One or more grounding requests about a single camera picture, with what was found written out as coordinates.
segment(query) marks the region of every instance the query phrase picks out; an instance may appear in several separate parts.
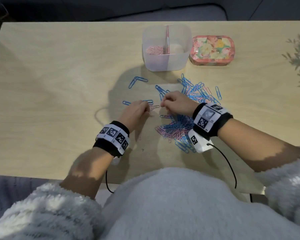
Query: wooden table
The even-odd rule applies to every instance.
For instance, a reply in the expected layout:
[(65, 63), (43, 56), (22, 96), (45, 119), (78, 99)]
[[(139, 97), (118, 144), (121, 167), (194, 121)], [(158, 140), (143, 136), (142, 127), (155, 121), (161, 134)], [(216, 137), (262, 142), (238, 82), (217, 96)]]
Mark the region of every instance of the wooden table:
[[(181, 71), (150, 72), (141, 55), (142, 31), (150, 22), (5, 23), (0, 31), (0, 175), (63, 179), (73, 161), (90, 149), (102, 126), (116, 119), (123, 100), (154, 100), (155, 85), (180, 89), (184, 73), (200, 81), (236, 119), (294, 145), (300, 145), (300, 74), (294, 59), (300, 21), (185, 22), (192, 35), (228, 35), (235, 59), (228, 66), (195, 66)], [(149, 79), (128, 85), (134, 76)], [(187, 167), (222, 178), (233, 175), (215, 149), (186, 154), (168, 143), (154, 127), (164, 109), (154, 110), (118, 166), (108, 171), (110, 183), (163, 168)], [(252, 170), (218, 138), (244, 193), (262, 185)]]

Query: left hand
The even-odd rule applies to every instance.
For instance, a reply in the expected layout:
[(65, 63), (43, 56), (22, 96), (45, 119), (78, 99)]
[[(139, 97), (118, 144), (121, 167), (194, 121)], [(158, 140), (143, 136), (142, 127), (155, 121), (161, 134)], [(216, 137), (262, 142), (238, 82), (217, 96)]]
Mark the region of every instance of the left hand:
[(150, 115), (150, 107), (147, 101), (135, 101), (124, 109), (118, 121), (124, 124), (132, 133), (139, 122), (146, 120)]

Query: floral tin box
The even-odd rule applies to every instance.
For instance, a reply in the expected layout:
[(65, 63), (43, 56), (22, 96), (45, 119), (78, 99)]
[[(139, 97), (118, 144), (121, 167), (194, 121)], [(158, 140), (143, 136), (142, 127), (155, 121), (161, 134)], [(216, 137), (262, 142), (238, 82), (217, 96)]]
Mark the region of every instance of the floral tin box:
[(235, 44), (228, 36), (198, 35), (192, 42), (189, 59), (195, 65), (225, 66), (235, 57)]

